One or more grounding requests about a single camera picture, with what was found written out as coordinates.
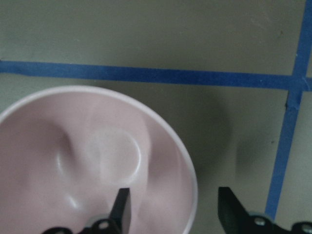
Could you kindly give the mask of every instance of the blue painter's tape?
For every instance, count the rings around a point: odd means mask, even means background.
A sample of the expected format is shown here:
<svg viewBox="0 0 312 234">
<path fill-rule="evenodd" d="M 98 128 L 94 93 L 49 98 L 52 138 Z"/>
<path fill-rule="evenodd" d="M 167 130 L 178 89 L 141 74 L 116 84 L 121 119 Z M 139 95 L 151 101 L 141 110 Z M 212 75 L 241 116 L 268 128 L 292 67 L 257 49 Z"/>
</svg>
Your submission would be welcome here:
<svg viewBox="0 0 312 234">
<path fill-rule="evenodd" d="M 27 76 L 84 78 L 253 88 L 291 88 L 290 76 L 44 62 L 1 61 L 0 71 Z"/>
<path fill-rule="evenodd" d="M 297 55 L 292 74 L 305 77 L 307 74 L 312 41 L 312 0 L 306 1 L 305 12 L 301 24 Z"/>
<path fill-rule="evenodd" d="M 287 109 L 284 115 L 280 134 L 273 176 L 270 184 L 265 213 L 275 218 L 286 173 L 288 158 L 293 141 L 293 134 L 300 109 L 303 91 L 310 90 L 310 80 L 306 73 L 312 46 L 312 0 L 306 1 L 301 26 L 295 65 L 292 73 L 292 84 L 287 98 Z"/>
<path fill-rule="evenodd" d="M 290 94 L 292 97 L 302 96 L 302 93 Z M 267 205 L 265 213 L 272 219 L 275 219 L 276 211 L 280 194 L 282 191 L 283 181 L 285 177 L 286 167 L 288 163 L 289 153 L 291 150 L 294 129 L 298 117 L 299 109 L 290 107 L 287 108 L 282 131 L 280 134 L 280 140 L 277 149 L 277 155 L 275 159 L 275 165 L 273 169 L 273 176 L 271 179 L 269 195 L 267 199 Z"/>
<path fill-rule="evenodd" d="M 306 78 L 307 85 L 309 86 L 309 90 L 312 89 L 312 78 Z"/>
</svg>

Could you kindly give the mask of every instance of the bolt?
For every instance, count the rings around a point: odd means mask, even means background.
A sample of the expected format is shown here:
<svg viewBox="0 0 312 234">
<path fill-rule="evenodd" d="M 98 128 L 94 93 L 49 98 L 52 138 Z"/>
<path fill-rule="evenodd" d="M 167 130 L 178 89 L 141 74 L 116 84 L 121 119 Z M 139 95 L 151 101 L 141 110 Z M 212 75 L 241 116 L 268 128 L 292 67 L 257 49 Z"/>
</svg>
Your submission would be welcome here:
<svg viewBox="0 0 312 234">
<path fill-rule="evenodd" d="M 312 227 L 309 224 L 303 224 L 301 227 L 302 231 L 308 234 L 312 234 Z"/>
<path fill-rule="evenodd" d="M 264 226 L 265 225 L 265 220 L 263 218 L 260 218 L 260 217 L 256 217 L 254 219 L 254 222 L 258 226 Z"/>
<path fill-rule="evenodd" d="M 99 229 L 107 229 L 109 227 L 109 223 L 105 220 L 98 225 Z"/>
</svg>

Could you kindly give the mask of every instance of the gray floor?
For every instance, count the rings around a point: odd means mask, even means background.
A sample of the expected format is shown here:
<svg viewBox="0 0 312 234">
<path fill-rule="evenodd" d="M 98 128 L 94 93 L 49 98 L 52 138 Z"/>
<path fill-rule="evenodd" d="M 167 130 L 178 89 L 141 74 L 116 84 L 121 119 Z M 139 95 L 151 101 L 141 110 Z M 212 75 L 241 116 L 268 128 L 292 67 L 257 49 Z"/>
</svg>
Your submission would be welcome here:
<svg viewBox="0 0 312 234">
<path fill-rule="evenodd" d="M 0 59 L 289 75 L 304 3 L 2 0 Z M 249 210 L 264 211 L 286 91 L 0 74 L 0 111 L 29 93 L 68 84 L 130 95 L 177 131 L 199 184 L 191 234 L 223 233 L 218 186 L 231 186 Z M 284 227 L 312 220 L 311 98 L 303 98 L 277 213 Z"/>
</svg>

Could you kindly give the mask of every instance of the black metal bracket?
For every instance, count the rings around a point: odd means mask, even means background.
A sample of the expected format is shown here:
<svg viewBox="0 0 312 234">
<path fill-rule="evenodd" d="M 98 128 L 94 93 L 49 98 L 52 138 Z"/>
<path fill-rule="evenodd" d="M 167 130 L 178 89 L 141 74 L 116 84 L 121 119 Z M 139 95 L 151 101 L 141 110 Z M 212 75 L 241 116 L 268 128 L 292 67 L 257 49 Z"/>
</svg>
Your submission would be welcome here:
<svg viewBox="0 0 312 234">
<path fill-rule="evenodd" d="M 226 234 L 312 234 L 311 222 L 299 222 L 288 231 L 265 215 L 249 214 L 229 187 L 219 187 L 218 216 Z"/>
<path fill-rule="evenodd" d="M 99 219 L 91 227 L 85 227 L 78 234 L 127 234 L 131 221 L 130 189 L 119 189 L 108 218 Z M 64 227 L 53 227 L 43 234 L 73 234 Z"/>
</svg>

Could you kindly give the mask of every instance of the white bowl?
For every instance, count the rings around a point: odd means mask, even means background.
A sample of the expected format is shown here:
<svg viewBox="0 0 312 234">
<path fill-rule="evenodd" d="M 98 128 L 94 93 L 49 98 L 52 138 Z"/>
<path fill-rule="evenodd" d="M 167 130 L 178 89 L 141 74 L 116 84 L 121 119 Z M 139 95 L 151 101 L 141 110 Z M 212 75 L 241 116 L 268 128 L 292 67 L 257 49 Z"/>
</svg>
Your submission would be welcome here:
<svg viewBox="0 0 312 234">
<path fill-rule="evenodd" d="M 0 115 L 0 233 L 74 233 L 130 187 L 130 234 L 187 234 L 197 182 L 173 129 L 121 93 L 64 86 Z"/>
</svg>

